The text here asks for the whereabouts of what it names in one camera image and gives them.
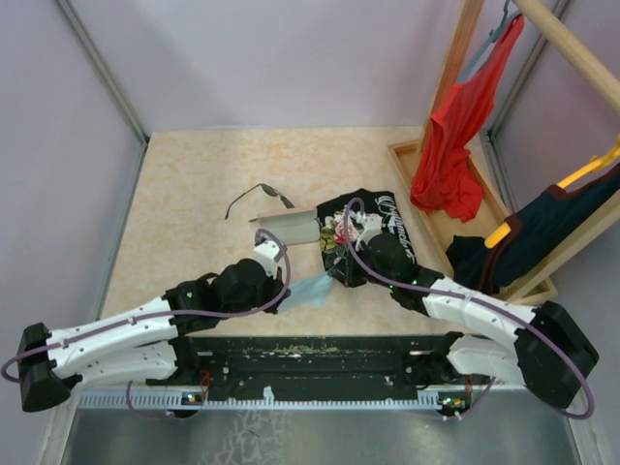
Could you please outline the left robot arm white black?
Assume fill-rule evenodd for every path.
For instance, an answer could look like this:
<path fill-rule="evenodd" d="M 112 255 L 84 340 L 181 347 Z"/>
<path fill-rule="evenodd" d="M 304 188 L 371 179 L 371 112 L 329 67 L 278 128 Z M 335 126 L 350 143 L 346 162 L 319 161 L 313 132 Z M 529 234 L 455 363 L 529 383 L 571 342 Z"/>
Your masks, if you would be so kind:
<path fill-rule="evenodd" d="M 17 368 L 12 380 L 19 386 L 21 409 L 51 409 L 91 384 L 191 384 L 200 376 L 202 362 L 189 334 L 226 320 L 276 313 L 290 284 L 288 263 L 243 259 L 108 319 L 65 329 L 30 325 L 7 362 Z"/>

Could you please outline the pink glasses case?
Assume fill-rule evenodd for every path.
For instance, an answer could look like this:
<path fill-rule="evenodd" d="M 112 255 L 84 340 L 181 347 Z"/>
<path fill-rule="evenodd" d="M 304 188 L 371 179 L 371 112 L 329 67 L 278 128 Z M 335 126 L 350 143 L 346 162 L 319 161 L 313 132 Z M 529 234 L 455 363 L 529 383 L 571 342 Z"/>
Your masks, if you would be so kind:
<path fill-rule="evenodd" d="M 271 239 L 275 236 L 286 246 L 296 246 L 318 242 L 320 226 L 317 207 L 295 207 L 259 213 L 250 223 L 260 230 L 268 231 L 261 236 Z"/>

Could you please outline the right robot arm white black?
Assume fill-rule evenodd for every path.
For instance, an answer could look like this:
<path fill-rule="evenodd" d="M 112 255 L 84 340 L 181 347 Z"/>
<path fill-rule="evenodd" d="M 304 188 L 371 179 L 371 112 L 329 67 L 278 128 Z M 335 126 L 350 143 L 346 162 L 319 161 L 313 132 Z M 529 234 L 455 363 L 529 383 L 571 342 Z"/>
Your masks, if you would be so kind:
<path fill-rule="evenodd" d="M 451 384 L 477 374 L 521 384 L 559 411 L 583 394 L 582 416 L 592 415 L 588 377 L 600 356 L 560 304 L 515 304 L 472 291 L 418 264 L 413 251 L 390 233 L 368 241 L 340 239 L 323 250 L 322 258 L 326 271 L 346 287 L 373 282 L 388 288 L 407 310 L 469 328 L 467 334 L 450 336 L 433 358 L 440 381 Z"/>

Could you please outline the light blue cleaning cloth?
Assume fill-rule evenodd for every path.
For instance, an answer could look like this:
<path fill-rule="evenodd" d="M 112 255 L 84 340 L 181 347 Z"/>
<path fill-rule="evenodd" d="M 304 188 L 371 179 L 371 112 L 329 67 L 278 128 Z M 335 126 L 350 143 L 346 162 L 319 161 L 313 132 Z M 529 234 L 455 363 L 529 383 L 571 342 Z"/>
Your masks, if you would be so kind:
<path fill-rule="evenodd" d="M 287 312 L 301 306 L 323 306 L 335 280 L 323 272 L 289 287 L 289 295 L 278 306 L 278 312 Z"/>

